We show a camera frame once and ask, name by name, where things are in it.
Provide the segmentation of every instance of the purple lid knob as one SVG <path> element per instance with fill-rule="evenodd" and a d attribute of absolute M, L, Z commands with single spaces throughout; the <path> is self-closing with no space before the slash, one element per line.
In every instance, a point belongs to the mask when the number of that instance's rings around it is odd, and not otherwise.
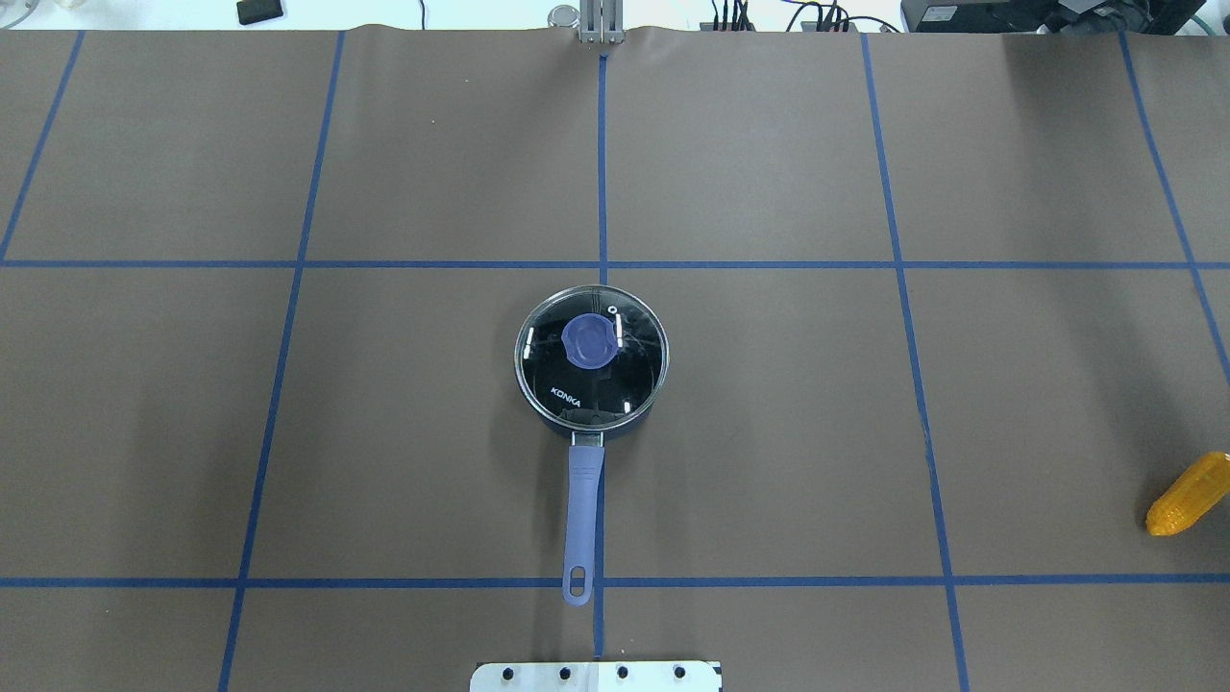
<path fill-rule="evenodd" d="M 598 312 L 584 312 L 568 320 L 561 338 L 568 363 L 587 371 L 605 366 L 619 354 L 615 323 Z"/>

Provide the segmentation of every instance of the lid rim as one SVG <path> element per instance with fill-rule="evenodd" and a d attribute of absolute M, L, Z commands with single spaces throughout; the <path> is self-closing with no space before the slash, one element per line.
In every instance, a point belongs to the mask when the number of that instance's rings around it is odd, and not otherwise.
<path fill-rule="evenodd" d="M 630 299 L 631 301 L 636 302 L 637 306 L 645 310 L 645 313 L 649 316 L 651 321 L 653 322 L 654 329 L 658 332 L 658 336 L 662 339 L 662 369 L 658 371 L 657 381 L 654 382 L 653 390 L 649 392 L 649 396 L 645 398 L 645 402 L 642 402 L 641 406 L 636 408 L 636 411 L 629 413 L 627 415 L 625 415 L 624 418 L 619 419 L 613 424 L 584 425 L 565 420 L 552 414 L 546 409 L 546 407 L 544 407 L 538 401 L 536 397 L 534 397 L 534 393 L 530 391 L 529 383 L 525 381 L 525 369 L 522 363 L 523 361 L 522 342 L 525 338 L 525 333 L 529 326 L 539 316 L 541 316 L 542 312 L 551 309 L 561 300 L 571 297 L 576 293 L 582 293 L 585 290 L 594 290 L 594 289 L 614 290 L 615 293 L 619 293 L 625 297 Z M 530 310 L 530 313 L 525 317 L 525 321 L 522 322 L 522 328 L 517 332 L 517 342 L 513 344 L 513 370 L 517 372 L 517 385 L 522 391 L 522 396 L 525 397 L 525 399 L 530 403 L 530 406 L 534 407 L 534 411 L 538 412 L 538 414 L 544 419 L 546 419 L 549 423 L 577 433 L 611 433 L 621 428 L 626 428 L 640 420 L 649 411 L 649 408 L 653 407 L 653 403 L 658 399 L 658 395 L 662 393 L 662 386 L 665 385 L 667 382 L 667 372 L 670 370 L 669 366 L 670 366 L 670 343 L 667 338 L 667 329 L 662 324 L 662 320 L 658 318 L 657 312 L 654 312 L 653 309 L 649 307 L 649 305 L 646 304 L 645 300 L 641 300 L 632 293 L 629 293 L 622 288 L 616 288 L 614 285 L 608 285 L 604 283 L 587 283 L 584 285 L 573 285 L 569 288 L 565 288 L 563 290 L 558 290 L 555 294 L 546 297 L 545 300 L 542 300 L 541 302 L 539 302 L 536 307 Z"/>

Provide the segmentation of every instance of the grid line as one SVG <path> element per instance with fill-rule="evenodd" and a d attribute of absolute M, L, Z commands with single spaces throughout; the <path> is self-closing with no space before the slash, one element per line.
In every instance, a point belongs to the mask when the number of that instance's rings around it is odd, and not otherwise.
<path fill-rule="evenodd" d="M 295 326 L 295 312 L 299 307 L 299 288 L 303 284 L 304 262 L 308 258 L 308 241 L 311 237 L 311 221 L 316 206 L 316 192 L 320 187 L 320 171 L 325 165 L 325 145 L 328 143 L 328 125 L 333 112 L 333 96 L 337 93 L 337 75 L 342 66 L 342 48 L 346 45 L 346 32 L 337 32 L 333 47 L 333 65 L 328 76 L 328 91 L 325 96 L 325 113 L 321 117 L 320 136 L 316 140 L 316 157 L 312 162 L 311 183 L 308 188 L 308 202 L 304 208 L 304 224 L 299 234 L 299 254 L 295 259 L 295 274 L 290 281 L 290 296 L 287 300 L 287 316 L 282 326 L 282 343 L 278 349 L 278 365 L 273 374 L 273 387 L 269 393 L 269 412 L 264 422 L 264 438 L 261 441 L 261 457 L 256 467 L 256 482 L 252 487 L 252 505 L 248 510 L 247 530 L 244 536 L 244 553 L 239 564 L 239 585 L 235 588 L 235 601 L 231 606 L 230 626 L 226 629 L 226 648 L 223 651 L 221 671 L 218 676 L 218 692 L 226 692 L 230 685 L 231 665 L 235 660 L 235 647 L 239 640 L 239 627 L 244 617 L 244 597 L 246 580 L 252 567 L 252 548 L 256 543 L 257 520 L 261 516 L 261 500 L 264 494 L 264 478 L 269 468 L 269 452 L 273 449 L 273 430 L 278 422 L 278 406 L 282 402 L 282 383 L 287 374 L 287 358 L 290 354 L 290 334 Z"/>
<path fill-rule="evenodd" d="M 895 269 L 893 259 L 611 259 L 608 269 Z M 903 259 L 907 269 L 969 270 L 1225 270 L 1230 262 L 1050 262 Z M 594 259 L 0 259 L 0 267 L 74 268 L 299 268 L 306 269 L 601 269 Z"/>
<path fill-rule="evenodd" d="M 1140 117 L 1140 128 L 1144 130 L 1145 144 L 1149 146 L 1149 156 L 1153 159 L 1154 168 L 1157 171 L 1157 179 L 1161 189 L 1166 194 L 1166 206 L 1170 209 L 1170 218 L 1175 221 L 1175 232 L 1178 242 L 1183 246 L 1183 256 L 1187 257 L 1187 265 L 1192 272 L 1192 283 L 1196 285 L 1196 294 L 1200 299 L 1200 309 L 1204 310 L 1204 320 L 1209 324 L 1209 333 L 1213 336 L 1213 345 L 1218 352 L 1218 360 L 1221 363 L 1221 375 L 1230 385 L 1230 359 L 1226 358 L 1225 343 L 1221 340 L 1221 331 L 1218 328 L 1218 320 L 1213 315 L 1213 305 L 1209 295 L 1204 290 L 1204 279 L 1200 278 L 1200 268 L 1196 263 L 1196 252 L 1192 251 L 1192 242 L 1187 237 L 1187 229 L 1183 226 L 1183 216 L 1178 213 L 1178 203 L 1175 200 L 1175 192 L 1170 186 L 1170 177 L 1166 175 L 1166 166 L 1161 161 L 1161 152 L 1157 150 L 1157 141 L 1153 135 L 1153 125 L 1149 124 L 1149 113 L 1145 111 L 1145 101 L 1140 95 L 1140 82 L 1137 80 L 1137 70 L 1132 63 L 1132 49 L 1128 47 L 1128 34 L 1119 32 L 1119 50 L 1123 53 L 1123 66 L 1128 71 L 1128 82 L 1132 86 L 1132 98 L 1137 103 L 1137 114 Z"/>
<path fill-rule="evenodd" d="M 940 548 L 940 567 L 943 570 L 943 591 L 948 602 L 948 627 L 952 633 L 952 650 L 956 658 L 957 682 L 961 692 L 969 692 L 969 674 L 966 667 L 966 647 L 961 632 L 961 611 L 957 607 L 957 588 L 952 583 L 952 559 L 948 554 L 948 533 L 943 520 L 943 500 L 940 497 L 940 474 L 935 466 L 935 445 L 931 440 L 931 420 L 926 408 L 926 391 L 922 387 L 922 370 L 919 365 L 918 339 L 914 336 L 914 315 L 910 311 L 909 286 L 905 283 L 905 263 L 902 256 L 902 238 L 897 229 L 897 206 L 893 203 L 893 186 L 888 175 L 888 154 L 884 150 L 884 133 L 879 120 L 879 102 L 876 97 L 876 74 L 871 61 L 867 34 L 860 33 L 863 70 L 867 74 L 867 98 L 871 104 L 871 127 L 876 136 L 876 156 L 879 162 L 879 181 L 884 194 L 884 211 L 888 216 L 888 235 L 893 245 L 893 263 L 897 270 L 897 293 L 902 302 L 902 320 L 905 327 L 905 348 L 910 358 L 910 375 L 914 380 L 914 399 L 922 427 L 922 444 L 931 486 L 931 513 L 935 519 L 935 536 Z"/>
<path fill-rule="evenodd" d="M 918 345 L 914 336 L 913 316 L 907 289 L 907 269 L 1047 269 L 1047 270 L 1189 270 L 1200 299 L 1205 320 L 1220 359 L 1223 374 L 1230 383 L 1230 360 L 1228 360 L 1224 342 L 1205 293 L 1200 270 L 1230 269 L 1230 262 L 1198 262 L 1187 236 L 1173 192 L 1157 150 L 1148 113 L 1144 107 L 1140 87 L 1125 34 L 1119 34 L 1119 44 L 1124 65 L 1132 86 L 1138 114 L 1140 117 L 1146 145 L 1159 175 L 1167 206 L 1176 226 L 1180 242 L 1187 261 L 1183 262 L 1048 262 L 1048 261 L 907 261 L 902 256 L 900 238 L 897 227 L 895 208 L 887 167 L 887 156 L 879 111 L 875 88 L 875 76 L 870 45 L 866 36 L 861 37 L 865 71 L 871 103 L 872 127 L 879 159 L 881 182 L 883 187 L 886 213 L 893 245 L 892 261 L 610 261 L 608 256 L 608 216 L 606 216 L 606 170 L 605 170 L 605 106 L 606 106 L 606 68 L 608 55 L 599 57 L 598 88 L 598 225 L 599 259 L 595 261 L 483 261 L 483 259 L 308 259 L 306 250 L 311 230 L 316 193 L 320 183 L 325 145 L 328 134 L 331 111 L 336 93 L 342 59 L 344 32 L 338 32 L 330 86 L 326 97 L 325 113 L 317 141 L 316 159 L 312 170 L 311 187 L 304 213 L 298 257 L 294 259 L 7 259 L 5 258 L 11 238 L 18 222 L 22 205 L 33 182 L 39 157 L 46 146 L 55 116 L 63 101 L 70 75 L 77 60 L 85 32 L 77 32 L 68 63 L 53 98 L 43 129 L 36 144 L 27 167 L 15 206 L 10 214 L 5 234 L 0 238 L 0 267 L 5 268 L 294 268 L 290 296 L 283 326 L 278 366 L 271 392 L 269 411 L 261 457 L 253 487 L 252 505 L 245 533 L 245 546 L 241 557 L 240 573 L 230 578 L 0 578 L 0 589 L 178 589 L 209 590 L 234 589 L 231 623 L 228 629 L 226 651 L 219 678 L 219 690 L 225 691 L 229 683 L 230 667 L 237 639 L 239 624 L 246 590 L 314 590 L 314 589 L 373 589 L 373 590 L 467 590 L 467 589 L 560 589 L 560 579 L 554 578 L 455 578 L 455 579 L 400 579 L 400 578 L 343 578 L 343 579 L 251 579 L 252 548 L 263 493 L 264 476 L 268 468 L 276 425 L 282 382 L 284 380 L 290 334 L 298 304 L 303 273 L 306 269 L 330 268 L 497 268 L 497 269 L 556 269 L 556 268 L 597 268 L 599 281 L 608 281 L 610 268 L 619 269 L 893 269 L 898 277 L 898 289 L 902 300 L 903 321 L 907 332 L 907 344 L 910 353 L 911 375 L 920 422 L 924 430 L 927 465 L 931 478 L 932 509 L 936 521 L 937 542 L 940 543 L 942 575 L 887 575 L 887 576 L 708 576 L 708 578 L 606 578 L 604 574 L 605 547 L 605 500 L 604 482 L 599 483 L 599 506 L 597 524 L 595 556 L 595 601 L 594 601 L 594 655 L 603 654 L 604 631 L 604 590 L 610 589 L 827 589 L 827 588 L 936 588 L 943 586 L 948 599 L 953 647 L 957 656 L 958 678 L 963 691 L 969 690 L 966 672 L 964 651 L 961 635 L 959 613 L 956 601 L 956 588 L 978 586 L 1032 586 L 1032 585 L 1157 585 L 1157 584 L 1230 584 L 1228 573 L 1123 573 L 1123 574 L 1038 574 L 1038 575 L 954 575 L 948 556 L 947 537 L 943 524 L 943 510 L 940 498 L 938 477 L 935 467 L 935 452 L 926 413 L 925 392 L 918 358 Z"/>
<path fill-rule="evenodd" d="M 0 238 L 0 259 L 4 259 L 5 254 L 9 253 L 9 243 L 12 241 L 12 234 L 17 230 L 21 209 L 26 205 L 26 194 L 30 192 L 30 186 L 34 182 L 34 171 L 38 170 L 38 161 L 43 156 L 47 138 L 52 134 L 52 124 L 55 123 L 55 114 L 60 111 L 60 103 L 64 101 L 64 92 L 68 91 L 69 79 L 73 76 L 73 68 L 76 66 L 77 55 L 81 54 L 81 43 L 84 41 L 85 32 L 79 31 L 76 39 L 73 42 L 73 50 L 69 52 L 69 59 L 64 64 L 60 84 L 55 87 L 55 97 L 52 98 L 52 107 L 47 111 L 47 119 L 43 120 L 43 129 L 38 133 L 38 140 L 34 143 L 34 151 L 30 155 L 30 166 L 26 167 L 26 177 L 21 181 L 17 200 L 12 204 L 12 213 L 9 214 L 9 225 L 5 226 L 4 237 Z"/>
<path fill-rule="evenodd" d="M 609 280 L 606 246 L 606 60 L 598 55 L 598 283 Z M 606 465 L 598 473 L 598 506 L 594 522 L 594 660 L 603 658 L 606 640 Z"/>
<path fill-rule="evenodd" d="M 916 586 L 1097 586 L 1226 584 L 1230 573 L 1071 573 L 817 576 L 608 576 L 606 589 L 884 589 Z M 513 590 L 560 589 L 547 576 L 510 578 L 134 578 L 0 576 L 0 589 Z"/>

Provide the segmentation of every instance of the cable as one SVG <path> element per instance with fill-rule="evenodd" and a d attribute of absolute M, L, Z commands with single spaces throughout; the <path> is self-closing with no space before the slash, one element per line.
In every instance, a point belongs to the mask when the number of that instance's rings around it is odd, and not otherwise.
<path fill-rule="evenodd" d="M 850 22 L 852 22 L 854 20 L 870 20 L 870 21 L 873 21 L 873 22 L 879 22 L 881 26 L 888 27 L 888 31 L 892 32 L 892 33 L 900 33 L 902 32 L 902 29 L 899 29 L 895 26 L 886 22 L 884 20 L 882 20 L 879 17 L 868 17 L 867 15 L 857 15 L 857 16 L 854 16 L 854 17 L 846 17 L 845 18 L 845 27 L 846 28 L 844 28 L 841 31 L 847 31 L 850 28 Z"/>
<path fill-rule="evenodd" d="M 1216 36 L 1218 34 L 1218 32 L 1213 31 L 1213 27 L 1209 26 L 1209 22 L 1202 20 L 1200 17 L 1197 17 L 1196 15 L 1192 15 L 1192 21 L 1196 22 L 1196 26 L 1203 28 L 1204 33 L 1207 33 L 1209 36 Z"/>
<path fill-rule="evenodd" d="M 4 25 L 4 26 L 0 26 L 0 31 L 4 31 L 6 28 L 12 28 L 12 27 L 20 25 L 21 22 L 26 21 L 26 17 L 28 17 L 30 15 L 33 15 L 34 10 L 38 9 L 38 2 L 39 1 L 41 0 L 26 0 L 26 14 L 23 14 L 22 16 L 17 17 L 16 20 L 14 20 L 14 21 Z"/>
<path fill-rule="evenodd" d="M 795 0 L 785 0 L 785 1 L 790 2 L 791 5 L 798 5 L 798 9 L 795 10 L 795 16 L 790 17 L 790 23 L 786 25 L 787 32 L 795 28 L 795 21 L 798 18 L 798 15 L 803 14 L 803 10 L 808 7 L 815 7 L 815 21 L 819 22 L 820 15 L 824 14 L 824 7 L 828 6 L 828 5 L 820 5 L 819 2 L 795 2 Z"/>
<path fill-rule="evenodd" d="M 845 7 L 833 4 L 822 4 L 815 0 L 808 0 L 807 2 L 800 2 L 798 0 L 782 0 L 782 2 L 788 2 L 791 5 L 798 5 L 795 10 L 795 16 L 790 17 L 790 23 L 786 25 L 786 31 L 795 28 L 795 22 L 798 20 L 798 15 L 803 14 L 807 7 L 815 7 L 815 31 L 831 31 L 836 26 L 841 26 L 850 17 L 850 12 L 845 11 Z M 824 16 L 824 10 L 828 9 L 828 17 Z"/>

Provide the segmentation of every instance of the metal plate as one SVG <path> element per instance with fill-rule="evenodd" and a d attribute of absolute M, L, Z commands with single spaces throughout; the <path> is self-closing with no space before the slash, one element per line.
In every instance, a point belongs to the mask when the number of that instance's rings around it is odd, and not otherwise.
<path fill-rule="evenodd" d="M 721 692 L 722 664 L 717 661 L 483 664 L 470 677 L 470 692 L 517 690 Z"/>

